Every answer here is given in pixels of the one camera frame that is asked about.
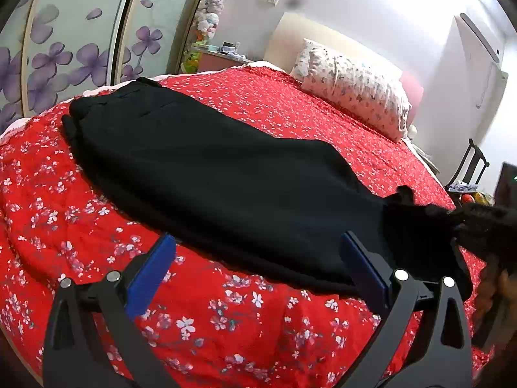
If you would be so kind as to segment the person's hand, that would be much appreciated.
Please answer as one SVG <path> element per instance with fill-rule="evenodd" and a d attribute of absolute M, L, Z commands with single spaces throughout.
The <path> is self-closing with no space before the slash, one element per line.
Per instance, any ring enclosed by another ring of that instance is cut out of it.
<path fill-rule="evenodd" d="M 509 275 L 489 256 L 474 299 L 472 344 L 482 351 L 503 348 L 516 332 L 516 274 Z"/>

